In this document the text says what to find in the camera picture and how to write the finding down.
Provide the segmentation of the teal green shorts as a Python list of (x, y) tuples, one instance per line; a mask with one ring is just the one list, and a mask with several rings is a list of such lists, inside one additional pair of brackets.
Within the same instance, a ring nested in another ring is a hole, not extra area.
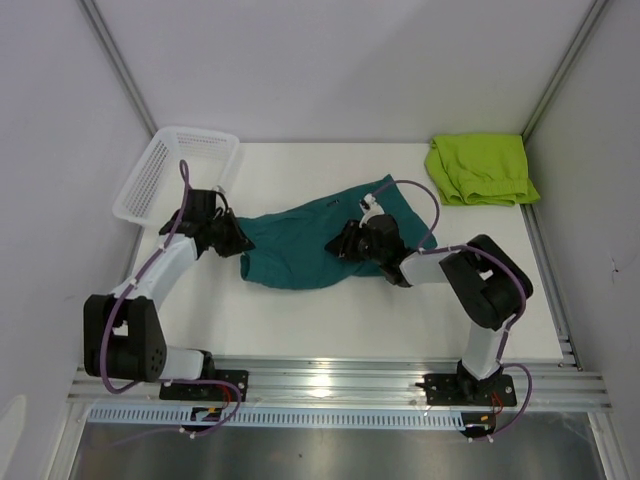
[(383, 272), (371, 261), (349, 262), (325, 250), (348, 221), (362, 217), (359, 201), (369, 193), (397, 221), (407, 246), (435, 248), (436, 238), (425, 237), (427, 225), (392, 181), (387, 175), (290, 210), (240, 218), (241, 230), (254, 244), (240, 256), (241, 278), (269, 288), (314, 290), (350, 276), (381, 277)]

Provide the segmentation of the lime green shorts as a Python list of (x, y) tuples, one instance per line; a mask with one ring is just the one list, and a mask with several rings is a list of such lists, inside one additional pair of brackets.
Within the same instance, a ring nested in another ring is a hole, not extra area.
[(444, 205), (515, 206), (540, 200), (519, 135), (436, 135), (425, 168)]

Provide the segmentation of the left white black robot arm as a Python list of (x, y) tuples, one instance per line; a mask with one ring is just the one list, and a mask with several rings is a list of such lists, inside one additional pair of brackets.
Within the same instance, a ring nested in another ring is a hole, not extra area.
[(188, 187), (137, 272), (110, 293), (93, 294), (85, 301), (87, 374), (99, 377), (112, 394), (139, 383), (175, 381), (192, 398), (209, 398), (217, 387), (211, 354), (168, 346), (159, 309), (177, 281), (208, 250), (228, 258), (253, 248), (223, 193)]

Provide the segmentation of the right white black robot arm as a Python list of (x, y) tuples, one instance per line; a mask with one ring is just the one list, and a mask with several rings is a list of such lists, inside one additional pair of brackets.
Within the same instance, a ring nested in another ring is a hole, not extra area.
[(456, 371), (426, 374), (416, 384), (429, 406), (517, 404), (513, 379), (504, 373), (502, 358), (533, 286), (491, 237), (480, 234), (462, 245), (411, 249), (401, 239), (396, 220), (381, 214), (348, 221), (325, 250), (345, 261), (374, 263), (395, 286), (450, 285), (472, 325)]

